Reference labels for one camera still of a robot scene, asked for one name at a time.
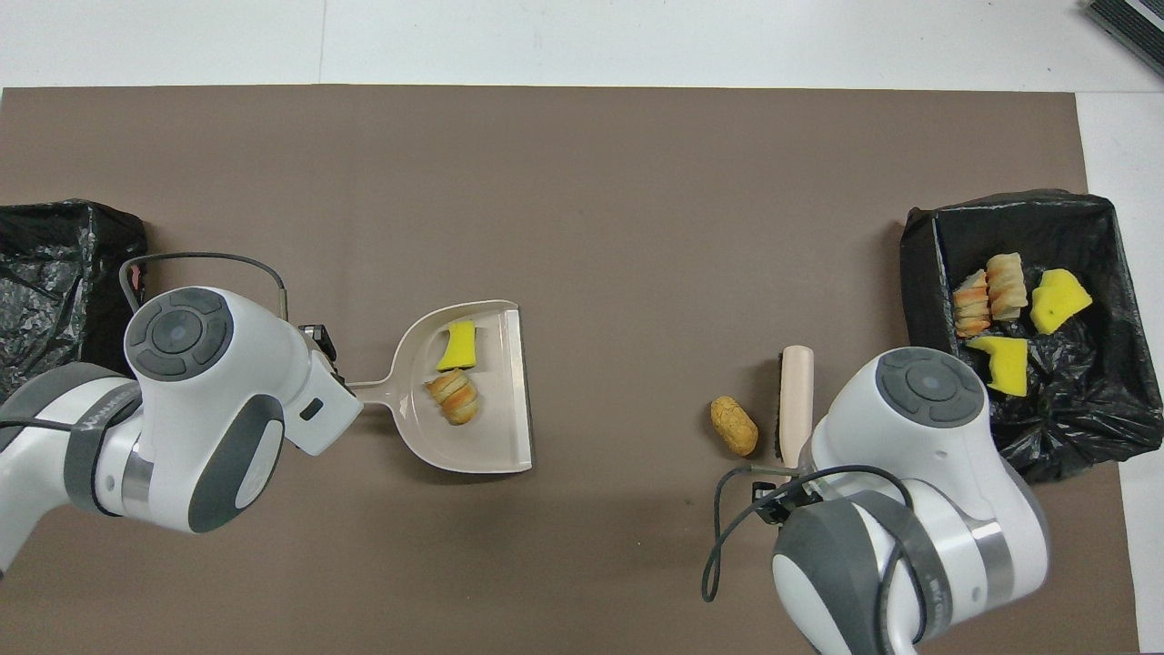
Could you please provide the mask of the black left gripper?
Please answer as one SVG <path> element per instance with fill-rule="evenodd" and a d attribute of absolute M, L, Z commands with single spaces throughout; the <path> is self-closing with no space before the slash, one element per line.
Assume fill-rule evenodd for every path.
<path fill-rule="evenodd" d="M 338 351 L 336 346 L 334 346 L 331 339 L 331 333 L 327 330 L 324 323 L 303 323 L 298 325 L 299 332 L 306 340 L 308 348 L 314 349 L 317 353 L 321 353 L 322 357 L 327 359 L 327 364 L 331 368 L 331 373 L 333 378 L 336 378 L 345 389 L 348 389 L 348 383 L 346 383 L 345 377 L 341 376 L 340 370 L 338 370 Z"/>

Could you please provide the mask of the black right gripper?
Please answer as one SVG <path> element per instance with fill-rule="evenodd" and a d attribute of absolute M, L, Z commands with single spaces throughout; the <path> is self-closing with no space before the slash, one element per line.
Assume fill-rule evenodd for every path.
<path fill-rule="evenodd" d="M 766 494 L 773 494 L 778 490 L 774 482 L 752 482 L 751 494 L 753 501 L 760 501 Z M 795 510 L 819 503 L 819 494 L 810 486 L 795 485 L 792 490 L 786 490 L 783 494 L 773 494 L 768 501 L 757 506 L 754 514 L 760 517 L 768 525 L 785 525 Z"/>

